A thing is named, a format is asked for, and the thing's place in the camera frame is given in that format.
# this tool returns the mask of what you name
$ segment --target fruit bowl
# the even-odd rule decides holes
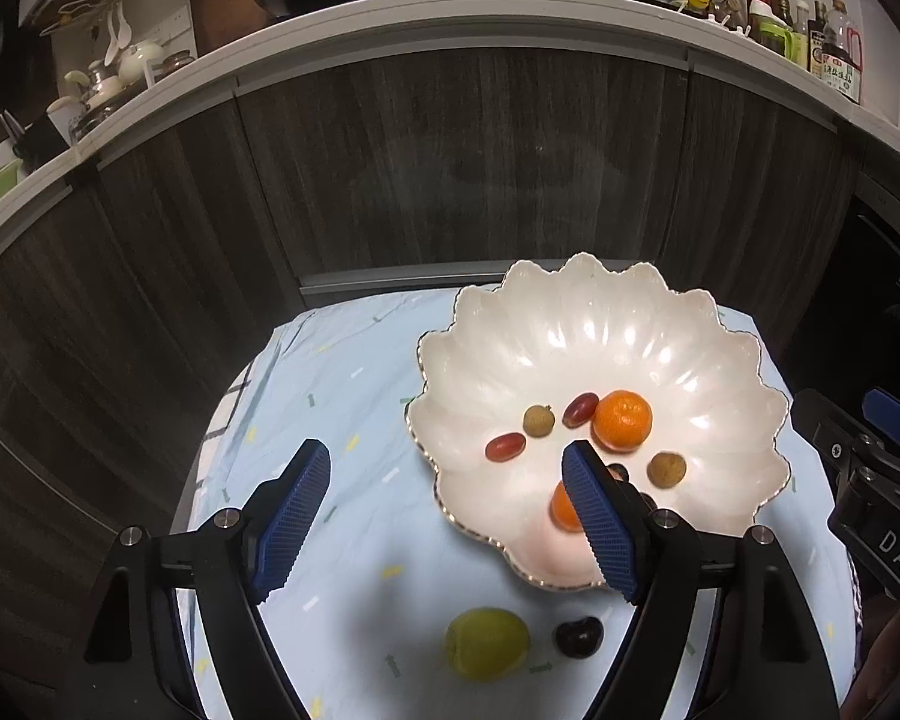
[[[627,389],[649,402],[653,429],[642,445],[596,448],[698,530],[740,536],[790,478],[775,448],[787,398],[760,378],[759,341],[725,329],[710,293],[676,293],[648,263],[619,274],[585,253],[554,272],[514,263],[495,290],[460,291],[450,327],[420,338],[418,362],[423,393],[406,418],[436,474],[437,504],[536,586],[604,583],[586,536],[549,514],[563,447],[590,437],[588,424],[572,430],[560,420],[583,392]],[[487,442],[520,431],[533,404],[552,407],[552,432],[528,437],[510,461],[489,461]],[[658,452],[686,461],[667,490],[647,477]]]

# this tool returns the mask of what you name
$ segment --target orange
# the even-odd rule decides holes
[[[550,517],[554,520],[557,528],[568,533],[581,533],[583,525],[580,524],[580,518],[570,503],[570,496],[567,495],[567,489],[560,482],[557,489],[554,490],[554,496],[550,499]]]
[[[597,404],[593,435],[607,449],[629,452],[647,440],[653,427],[650,404],[636,392],[617,389]]]

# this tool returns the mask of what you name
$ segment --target light blue tablecloth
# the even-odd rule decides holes
[[[610,591],[560,594],[528,586],[495,550],[450,526],[434,504],[433,473],[403,413],[422,389],[416,342],[449,325],[456,292],[377,295],[302,314],[274,331],[194,498],[191,527],[224,506],[242,506],[256,485],[279,475],[304,439],[330,449],[330,490],[287,586],[261,607],[312,717],[577,720],[631,618],[631,607]],[[721,309],[721,317],[731,330],[756,332],[745,314]],[[761,374],[787,392],[765,348]],[[845,550],[826,528],[833,500],[820,460],[789,418],[778,448],[794,482],[758,521],[773,528],[792,562],[842,699],[853,672],[855,617]],[[712,591],[701,593],[667,718],[684,717],[689,704],[712,599]],[[533,637],[521,671],[492,685],[462,680],[443,656],[450,620],[485,605],[519,614]],[[604,644],[591,659],[570,661],[554,648],[552,631],[587,614],[604,621]],[[192,622],[197,685],[208,716],[221,720],[229,712],[198,613],[185,625]]]

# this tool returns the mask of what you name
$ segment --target metal bolt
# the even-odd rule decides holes
[[[773,544],[773,531],[766,525],[754,525],[749,534],[758,544]]]
[[[144,538],[144,532],[136,525],[131,525],[130,528],[124,528],[120,531],[120,543],[125,547],[134,546],[141,538]]]
[[[653,522],[665,531],[669,531],[670,528],[676,528],[679,525],[680,517],[679,514],[671,512],[669,509],[657,509],[653,513]]]
[[[240,509],[220,509],[213,515],[213,524],[218,528],[232,528],[240,522]]]

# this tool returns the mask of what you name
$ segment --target cutting board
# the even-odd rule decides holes
[[[197,56],[204,56],[269,23],[253,0],[190,0]]]

